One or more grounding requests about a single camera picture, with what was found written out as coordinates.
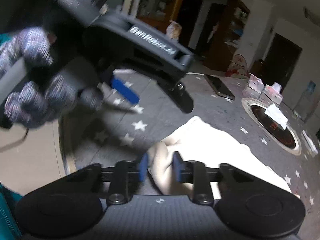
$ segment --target white cloth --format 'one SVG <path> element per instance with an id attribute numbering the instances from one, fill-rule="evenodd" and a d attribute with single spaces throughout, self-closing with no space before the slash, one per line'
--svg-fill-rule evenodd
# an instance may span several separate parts
<path id="1" fill-rule="evenodd" d="M 174 179 L 171 162 L 175 151 L 179 151 L 184 161 L 200 161 L 212 168 L 218 168 L 220 163 L 228 163 L 291 192 L 285 180 L 260 162 L 247 145 L 240 144 L 230 134 L 217 130 L 200 117 L 194 116 L 148 150 L 149 172 L 165 195 L 192 193 L 192 184 L 180 184 Z M 220 199 L 217 182 L 212 182 L 211 188 L 214 198 Z"/>
<path id="2" fill-rule="evenodd" d="M 286 118 L 284 114 L 282 114 L 280 109 L 275 104 L 272 104 L 271 106 L 269 106 L 266 109 L 265 114 L 269 116 L 273 121 L 281 125 L 283 130 L 287 128 L 288 118 Z"/>

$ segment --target black phone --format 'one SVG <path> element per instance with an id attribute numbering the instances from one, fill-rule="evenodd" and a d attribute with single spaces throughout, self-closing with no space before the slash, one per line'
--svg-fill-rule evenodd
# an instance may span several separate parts
<path id="1" fill-rule="evenodd" d="M 219 78 L 210 75 L 204 75 L 204 77 L 218 96 L 229 98 L 231 100 L 236 99 L 236 97 Z"/>

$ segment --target floor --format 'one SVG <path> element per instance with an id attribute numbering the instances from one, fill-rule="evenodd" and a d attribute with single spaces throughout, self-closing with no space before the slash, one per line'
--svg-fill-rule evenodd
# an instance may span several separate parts
<path id="1" fill-rule="evenodd" d="M 214 75 L 214 76 L 220 76 L 220 77 L 224 77 L 226 74 L 223 71 L 217 71 L 217 70 L 212 70 L 210 68 L 207 68 L 206 66 L 202 65 L 200 61 L 194 62 L 191 68 L 189 69 L 189 72 Z"/>
<path id="2" fill-rule="evenodd" d="M 61 125 L 67 172 L 90 163 L 102 163 L 107 167 L 119 160 L 133 160 L 198 115 L 204 122 L 248 145 L 261 162 L 287 180 L 291 191 L 300 195 L 307 210 L 300 237 L 319 238 L 319 155 L 312 158 L 303 143 L 301 155 L 290 154 L 258 127 L 241 104 L 241 99 L 248 96 L 243 94 L 245 80 L 221 78 L 236 96 L 235 101 L 228 101 L 216 96 L 202 75 L 188 74 L 183 82 L 194 99 L 195 108 L 191 114 L 183 114 L 153 80 L 138 73 L 117 76 L 140 95 L 139 106 L 131 108 L 116 91 L 105 89 L 107 103 L 103 110 L 91 112 L 78 108 L 65 116 Z M 303 127 L 293 118 L 292 111 L 285 105 L 280 108 L 300 136 Z M 137 193 L 159 194 L 149 180 Z"/>
<path id="3" fill-rule="evenodd" d="M 25 195 L 65 176 L 60 148 L 58 121 L 37 130 L 14 125 L 0 129 L 0 181 Z"/>

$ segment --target circular pad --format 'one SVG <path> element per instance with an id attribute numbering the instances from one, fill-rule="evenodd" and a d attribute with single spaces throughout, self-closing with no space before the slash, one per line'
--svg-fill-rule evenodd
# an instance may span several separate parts
<path id="1" fill-rule="evenodd" d="M 16 220 L 27 233 L 46 238 L 78 234 L 102 216 L 93 194 L 28 194 L 17 204 Z"/>
<path id="2" fill-rule="evenodd" d="M 266 130 L 271 133 L 279 142 L 290 149 L 294 149 L 296 147 L 294 137 L 288 128 L 285 130 L 279 128 L 278 124 L 265 114 L 266 110 L 263 107 L 253 105 L 251 106 L 251 110 L 261 125 L 266 128 Z"/>
<path id="3" fill-rule="evenodd" d="M 216 205 L 220 219 L 233 230 L 257 238 L 283 237 L 296 232 L 304 219 L 303 203 L 293 194 L 228 192 Z"/>

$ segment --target teal fabric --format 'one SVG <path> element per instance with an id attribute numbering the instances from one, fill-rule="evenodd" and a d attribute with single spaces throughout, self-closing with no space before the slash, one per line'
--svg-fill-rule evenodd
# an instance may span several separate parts
<path id="1" fill-rule="evenodd" d="M 2 43 L 5 43 L 6 41 L 10 40 L 11 38 L 9 37 L 8 34 L 0 34 L 0 45 Z"/>
<path id="2" fill-rule="evenodd" d="M 22 236 L 13 217 L 15 204 L 21 195 L 0 184 L 0 240 L 17 240 Z"/>

